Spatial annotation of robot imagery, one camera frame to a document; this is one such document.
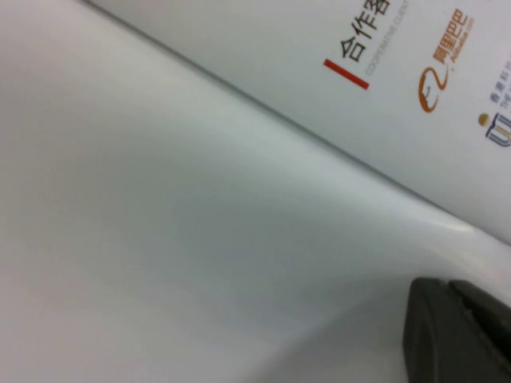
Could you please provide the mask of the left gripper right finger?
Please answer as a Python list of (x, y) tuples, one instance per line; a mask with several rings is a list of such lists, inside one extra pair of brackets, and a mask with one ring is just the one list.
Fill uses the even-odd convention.
[(449, 282), (463, 309), (473, 320), (478, 335), (492, 358), (510, 371), (510, 307), (465, 280)]

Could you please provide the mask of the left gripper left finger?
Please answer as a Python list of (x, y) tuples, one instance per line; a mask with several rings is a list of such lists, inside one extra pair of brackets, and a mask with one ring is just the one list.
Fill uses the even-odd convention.
[(410, 382), (508, 382), (449, 282), (410, 284), (402, 349)]

